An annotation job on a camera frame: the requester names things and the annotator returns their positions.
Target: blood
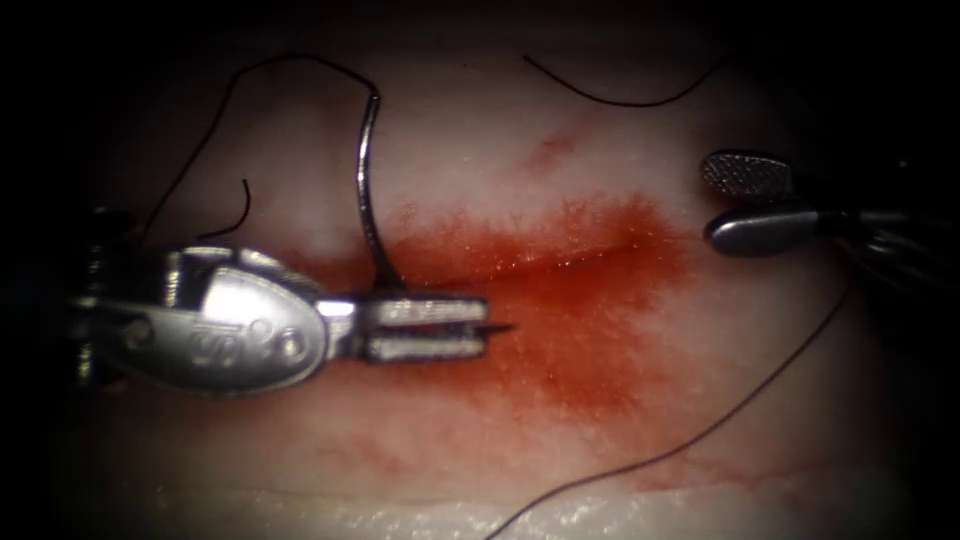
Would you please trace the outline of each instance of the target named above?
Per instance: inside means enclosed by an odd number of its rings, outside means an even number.
[[[670,226],[650,200],[566,199],[508,226],[462,210],[419,219],[426,211],[407,204],[381,224],[405,281],[484,295],[492,320],[516,329],[493,337],[478,360],[373,367],[385,391],[430,387],[478,408],[503,398],[514,422],[544,413],[582,422],[655,415],[663,399],[683,393],[675,353],[641,323],[691,282],[680,241],[692,234]],[[279,255],[334,290],[363,289],[373,275],[359,242],[346,260]],[[332,366],[324,377],[337,371],[351,376]]]

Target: black suture thread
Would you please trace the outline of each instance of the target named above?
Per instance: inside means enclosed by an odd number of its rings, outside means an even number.
[[[586,92],[586,91],[584,91],[584,90],[581,90],[581,89],[577,88],[577,87],[574,86],[572,83],[564,80],[564,79],[561,78],[559,75],[557,75],[557,74],[553,73],[552,71],[550,71],[549,69],[547,69],[543,64],[541,64],[541,63],[537,62],[536,60],[534,60],[533,58],[531,58],[529,55],[526,55],[526,54],[523,55],[523,59],[524,59],[524,61],[526,61],[528,64],[530,64],[531,66],[535,67],[535,68],[536,68],[537,70],[539,70],[541,73],[543,73],[543,74],[546,75],[547,77],[550,77],[551,79],[553,79],[554,81],[556,81],[557,83],[559,83],[559,84],[560,84],[561,86],[563,86],[564,88],[570,90],[571,92],[577,94],[578,96],[585,97],[585,98],[589,99],[590,101],[595,101],[595,102],[597,102],[597,103],[602,103],[603,105],[612,105],[612,106],[614,106],[614,107],[625,107],[625,108],[628,108],[628,109],[651,109],[651,108],[653,108],[653,107],[661,107],[661,106],[666,105],[666,104],[668,104],[668,103],[673,103],[674,101],[677,101],[678,99],[686,96],[686,95],[689,94],[690,92],[693,92],[694,90],[696,90],[698,86],[700,86],[701,84],[703,84],[704,81],[707,80],[707,78],[709,78],[711,75],[714,74],[714,72],[716,72],[716,71],[717,71],[718,69],[720,69],[724,64],[726,64],[727,61],[730,60],[730,57],[732,57],[735,52],[736,52],[735,50],[734,50],[734,51],[730,51],[730,52],[724,54],[723,56],[721,56],[720,59],[717,60],[717,61],[710,67],[710,69],[708,69],[707,71],[705,71],[702,75],[700,75],[700,77],[698,77],[695,81],[693,81],[692,84],[690,84],[689,86],[687,86],[687,87],[686,87],[684,90],[682,90],[681,92],[679,92],[679,93],[677,93],[677,94],[674,94],[674,95],[672,95],[672,96],[670,96],[670,97],[668,97],[668,98],[664,98],[664,99],[661,99],[661,100],[658,100],[658,101],[648,101],[648,102],[615,101],[615,100],[611,100],[611,99],[604,99],[604,98],[601,98],[601,97],[597,97],[597,96],[595,96],[595,95],[593,95],[593,94],[590,94],[590,93],[588,93],[588,92]]]
[[[243,194],[245,197],[244,199],[245,202],[243,203],[243,215],[240,216],[240,219],[238,219],[236,223],[234,223],[233,225],[230,225],[229,227],[225,227],[217,231],[197,235],[198,242],[205,242],[211,238],[216,238],[218,236],[230,234],[233,231],[239,229],[241,225],[243,225],[243,222],[247,220],[247,216],[250,215],[250,185],[247,183],[246,178],[243,179]]]
[[[720,416],[712,424],[707,426],[703,431],[697,433],[696,435],[694,435],[690,439],[687,439],[687,441],[681,443],[680,445],[674,447],[673,449],[668,450],[662,454],[656,455],[652,458],[645,459],[642,461],[637,461],[635,463],[631,463],[623,467],[618,467],[616,469],[611,469],[609,471],[605,471],[602,473],[586,476],[584,478],[580,478],[579,480],[574,480],[572,482],[567,482],[566,484],[561,484],[547,492],[544,492],[542,495],[530,501],[529,503],[524,505],[521,509],[513,513],[503,523],[501,523],[496,529],[494,529],[493,532],[491,532],[487,536],[484,536],[483,540],[493,540],[500,533],[504,532],[507,529],[507,527],[512,525],[515,521],[520,519],[521,516],[523,516],[530,510],[532,510],[534,507],[540,505],[541,503],[549,499],[552,499],[553,497],[556,497],[557,495],[560,495],[561,493],[573,490],[581,486],[585,486],[587,484],[599,482],[601,480],[606,480],[614,476],[619,476],[622,474],[627,474],[634,471],[638,471],[640,469],[651,467],[653,465],[660,463],[661,461],[666,461],[667,459],[670,459],[676,456],[677,454],[680,454],[690,449],[692,446],[706,439],[715,431],[723,427],[723,425],[729,422],[747,405],[753,402],[753,400],[755,400],[757,396],[760,395],[761,392],[763,392],[767,387],[769,387],[770,384],[773,383],[773,381],[777,380],[780,377],[780,375],[782,375],[783,372],[786,371],[786,369],[790,367],[790,365],[792,365],[793,362],[797,358],[799,358],[800,355],[803,354],[810,347],[810,345],[812,345],[813,342],[816,341],[818,337],[820,337],[820,335],[827,328],[830,322],[832,322],[833,319],[837,316],[837,313],[840,312],[840,308],[842,308],[843,305],[846,303],[846,299],[850,295],[850,292],[852,290],[853,290],[853,281],[851,280],[846,284],[846,286],[843,289],[843,292],[840,294],[840,297],[837,298],[837,301],[830,308],[830,311],[827,312],[823,320],[820,321],[820,324],[818,324],[817,327],[814,328],[813,331],[806,337],[806,339],[804,339],[800,343],[800,345],[796,348],[796,350],[794,350],[789,356],[787,356],[787,358],[783,362],[781,362],[780,365],[777,366],[777,368],[774,369],[769,375],[767,375],[767,377],[764,380],[762,380],[760,384],[758,384],[753,390],[751,390],[750,393],[746,395],[746,397],[741,399],[729,411],[727,411],[722,416]]]
[[[370,254],[374,259],[374,265],[377,272],[375,283],[378,286],[404,288],[403,280],[400,278],[400,275],[390,262],[390,258],[387,256],[386,250],[383,247],[383,242],[380,241],[380,234],[377,231],[376,221],[373,218],[373,205],[370,197],[370,173],[368,171],[368,162],[373,125],[376,122],[377,111],[379,110],[380,105],[380,91],[372,81],[363,77],[359,73],[312,54],[281,54],[260,60],[259,62],[234,72],[234,74],[230,77],[230,82],[227,84],[226,91],[224,91],[223,96],[220,98],[220,104],[217,106],[216,114],[214,114],[213,120],[210,122],[210,126],[207,128],[207,131],[204,133],[197,146],[193,149],[193,152],[190,153],[190,156],[187,158],[187,161],[184,163],[173,182],[170,183],[163,195],[160,196],[160,200],[157,202],[153,211],[150,212],[150,215],[144,224],[143,234],[140,237],[140,241],[137,243],[137,247],[139,248],[143,246],[147,235],[153,227],[153,224],[160,215],[160,211],[166,205],[174,191],[176,191],[180,184],[183,183],[183,180],[186,178],[187,173],[193,166],[193,163],[197,160],[204,148],[206,148],[207,144],[209,144],[210,140],[213,138],[217,128],[220,126],[220,121],[223,119],[227,105],[230,103],[230,98],[233,96],[233,91],[240,82],[240,79],[247,73],[257,70],[263,66],[287,60],[306,60],[326,66],[334,71],[346,75],[354,81],[359,82],[366,87],[367,91],[369,92],[369,96],[367,98],[367,110],[364,113],[364,120],[360,130],[360,141],[358,141],[359,151],[357,155],[356,187],[357,198],[360,205],[360,217],[363,225],[363,235],[367,241],[367,246],[370,248]]]

